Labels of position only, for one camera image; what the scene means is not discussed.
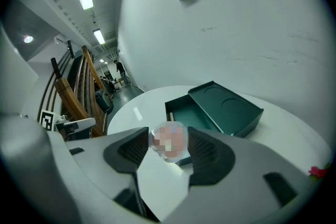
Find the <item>blurred object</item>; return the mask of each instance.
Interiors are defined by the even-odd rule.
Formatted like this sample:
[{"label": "blurred object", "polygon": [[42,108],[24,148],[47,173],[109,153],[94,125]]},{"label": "blurred object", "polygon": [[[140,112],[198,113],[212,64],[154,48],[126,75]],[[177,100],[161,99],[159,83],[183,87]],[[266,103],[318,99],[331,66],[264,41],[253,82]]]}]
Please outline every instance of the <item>blurred object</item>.
[{"label": "blurred object", "polygon": [[112,107],[108,106],[105,100],[103,99],[103,94],[104,94],[104,90],[99,90],[98,92],[96,92],[96,102],[104,113],[109,114],[113,110],[113,104],[112,104]]},{"label": "blurred object", "polygon": [[309,171],[310,175],[309,178],[315,180],[315,181],[319,181],[321,179],[323,179],[325,177],[325,175],[327,174],[328,170],[330,168],[330,163],[328,163],[324,169],[319,169],[316,166],[313,166],[311,168],[311,170]]},{"label": "blurred object", "polygon": [[112,83],[113,83],[114,87],[116,88],[116,89],[115,89],[115,90],[116,90],[115,92],[120,92],[121,90],[120,90],[120,88],[119,88],[119,86],[118,86],[118,81],[117,81],[116,78],[112,80]]},{"label": "blurred object", "polygon": [[94,118],[69,122],[66,116],[56,122],[56,128],[65,141],[91,138],[91,128],[96,124]]},{"label": "blurred object", "polygon": [[188,152],[188,132],[180,122],[165,122],[152,130],[148,145],[168,163],[177,163]]},{"label": "blurred object", "polygon": [[[61,148],[64,148],[65,143],[59,133],[50,133],[59,139]],[[0,115],[0,134],[1,161],[6,174],[15,184],[10,195],[24,198],[29,205],[25,208],[30,213],[35,209],[45,218],[41,221],[43,223],[82,223],[77,203],[60,175],[54,156],[55,148],[52,148],[46,129],[35,120]]]},{"label": "blurred object", "polygon": [[169,118],[170,118],[170,121],[175,121],[175,120],[174,120],[174,115],[173,115],[172,112],[169,113]]}]

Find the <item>hallway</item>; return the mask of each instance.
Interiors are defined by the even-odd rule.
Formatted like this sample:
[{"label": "hallway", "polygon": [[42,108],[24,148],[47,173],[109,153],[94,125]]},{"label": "hallway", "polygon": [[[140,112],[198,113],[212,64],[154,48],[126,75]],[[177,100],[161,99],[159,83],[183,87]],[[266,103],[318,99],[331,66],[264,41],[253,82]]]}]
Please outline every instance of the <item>hallway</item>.
[{"label": "hallway", "polygon": [[[114,104],[114,108],[113,111],[109,114],[108,117],[108,125],[110,124],[112,118],[114,117],[114,115],[125,105],[127,104],[129,101],[131,101],[132,99],[134,99],[135,97],[143,94],[143,92],[137,88],[136,86],[128,86],[127,88],[122,87],[120,88],[121,92],[115,93],[114,94],[114,98],[113,98],[113,104]],[[104,99],[107,103],[109,103],[109,99],[104,96]]]}]

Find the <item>white wall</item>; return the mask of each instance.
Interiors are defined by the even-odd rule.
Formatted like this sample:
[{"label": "white wall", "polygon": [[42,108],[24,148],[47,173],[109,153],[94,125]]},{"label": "white wall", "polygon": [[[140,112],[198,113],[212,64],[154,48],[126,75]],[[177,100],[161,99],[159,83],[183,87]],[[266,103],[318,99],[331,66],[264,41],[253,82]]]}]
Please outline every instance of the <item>white wall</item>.
[{"label": "white wall", "polygon": [[[31,58],[30,61],[28,61],[29,66],[37,73],[38,79],[36,83],[34,84],[33,89],[31,90],[29,99],[26,100],[24,107],[21,111],[22,115],[28,115],[29,118],[37,120],[38,116],[38,110],[39,106],[43,97],[44,90],[48,84],[48,81],[50,79],[51,74],[53,73],[53,67],[51,65],[50,59],[55,57],[56,61],[59,62],[62,58],[62,56],[68,51],[67,46],[64,44],[55,44],[54,41],[47,46],[42,52],[40,52],[35,57]],[[71,60],[66,67],[66,72],[64,73],[63,77],[66,78],[69,73],[69,68],[72,64],[73,60]],[[43,109],[51,110],[51,103],[53,101],[54,93],[55,93],[55,87],[52,84],[55,79],[55,75],[53,76],[51,83],[49,85],[49,88],[46,93],[46,97],[44,99],[44,105]],[[50,91],[52,91],[51,94],[51,101],[49,104],[49,107],[46,107],[48,96]],[[61,113],[61,99],[57,94],[56,100],[55,100],[55,107],[54,107],[55,113]]]},{"label": "white wall", "polygon": [[99,77],[104,77],[104,74],[101,72],[100,68],[99,69],[96,69],[96,72],[98,74]]},{"label": "white wall", "polygon": [[0,22],[0,113],[20,114],[37,79]]},{"label": "white wall", "polygon": [[127,77],[131,80],[131,82],[133,83],[134,86],[139,87],[139,84],[137,84],[136,80],[134,79],[134,75],[132,73],[132,70],[130,68],[130,65],[128,64],[128,60],[125,57],[123,51],[121,50],[119,53],[119,61],[122,63],[122,65],[124,66],[124,69],[126,71],[126,75]]},{"label": "white wall", "polygon": [[122,0],[119,49],[143,90],[214,80],[288,110],[330,144],[329,12],[324,0]]}]

